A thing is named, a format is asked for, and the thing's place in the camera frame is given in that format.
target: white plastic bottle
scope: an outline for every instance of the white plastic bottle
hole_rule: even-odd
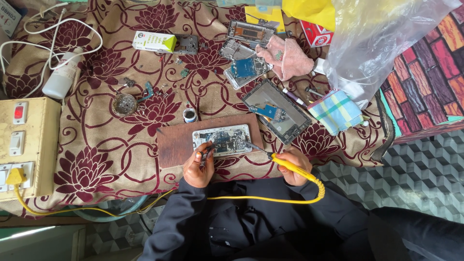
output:
[[[82,53],[83,51],[81,47],[76,47],[73,52],[66,52],[61,58],[59,65],[66,62],[73,55]],[[66,65],[55,69],[45,83],[42,92],[55,99],[64,99],[74,81],[77,63],[80,59],[80,56],[74,57]]]

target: hand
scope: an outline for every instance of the hand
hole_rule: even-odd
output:
[[[295,147],[290,147],[288,150],[284,150],[283,153],[277,154],[276,157],[290,161],[308,173],[311,173],[313,170],[313,165],[309,163],[309,159]],[[282,173],[285,181],[292,186],[302,186],[308,181],[307,178],[296,172],[288,170],[284,166],[279,165],[277,169]]]
[[[205,188],[214,173],[213,152],[211,149],[206,155],[206,162],[201,166],[201,153],[206,153],[206,148],[213,144],[212,141],[203,143],[193,152],[192,156],[184,163],[184,179],[193,187]]]

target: floor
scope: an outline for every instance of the floor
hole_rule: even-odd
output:
[[[323,180],[339,185],[366,208],[413,209],[464,223],[464,130],[395,145],[384,167],[354,168],[335,163],[318,167]],[[87,227],[86,256],[142,246],[164,206]]]

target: person's left hand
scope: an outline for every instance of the person's left hand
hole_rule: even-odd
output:
[[[214,174],[213,152],[211,149],[206,155],[205,166],[201,166],[201,153],[213,144],[212,141],[203,143],[193,152],[192,156],[184,163],[184,179],[193,187],[205,188]]]

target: blue and yellow checkered cloth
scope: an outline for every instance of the blue and yellow checkered cloth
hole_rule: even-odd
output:
[[[364,120],[359,107],[343,91],[330,91],[324,97],[311,103],[308,111],[333,136]]]

